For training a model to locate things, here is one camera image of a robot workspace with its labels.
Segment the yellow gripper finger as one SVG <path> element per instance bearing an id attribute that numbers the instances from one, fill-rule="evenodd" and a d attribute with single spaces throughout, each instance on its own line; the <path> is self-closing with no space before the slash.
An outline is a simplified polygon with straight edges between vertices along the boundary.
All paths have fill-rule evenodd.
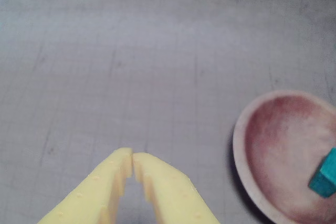
<path id="1" fill-rule="evenodd" d="M 148 153 L 133 154 L 135 178 L 157 223 L 219 223 L 189 177 Z"/>
<path id="2" fill-rule="evenodd" d="M 119 148 L 102 161 L 39 223 L 115 223 L 119 198 L 132 176 L 131 148 Z"/>

